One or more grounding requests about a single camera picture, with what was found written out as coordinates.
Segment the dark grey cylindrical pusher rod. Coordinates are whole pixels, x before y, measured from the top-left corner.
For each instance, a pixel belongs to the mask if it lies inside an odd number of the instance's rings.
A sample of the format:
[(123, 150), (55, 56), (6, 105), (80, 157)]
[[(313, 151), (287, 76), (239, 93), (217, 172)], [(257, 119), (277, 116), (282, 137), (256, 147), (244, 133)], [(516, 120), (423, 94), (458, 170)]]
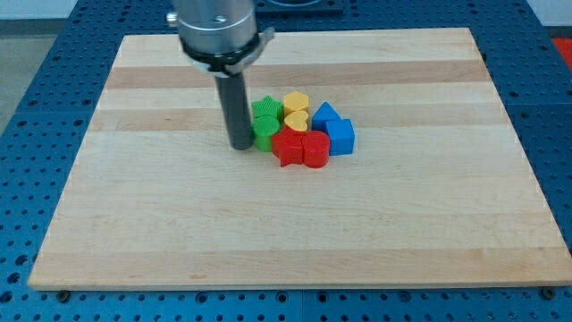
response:
[(215, 82), (230, 146), (246, 150), (253, 145), (254, 139), (243, 73), (216, 77)]

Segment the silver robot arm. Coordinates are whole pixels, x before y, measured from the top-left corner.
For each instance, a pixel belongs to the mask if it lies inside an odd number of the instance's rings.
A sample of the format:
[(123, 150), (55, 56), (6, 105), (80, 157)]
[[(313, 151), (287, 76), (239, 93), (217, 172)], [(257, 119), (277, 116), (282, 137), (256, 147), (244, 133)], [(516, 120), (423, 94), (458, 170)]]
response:
[(230, 146), (253, 145), (243, 72), (274, 38), (257, 27), (252, 0), (172, 0), (166, 21), (178, 30), (182, 51), (201, 72), (214, 76)]

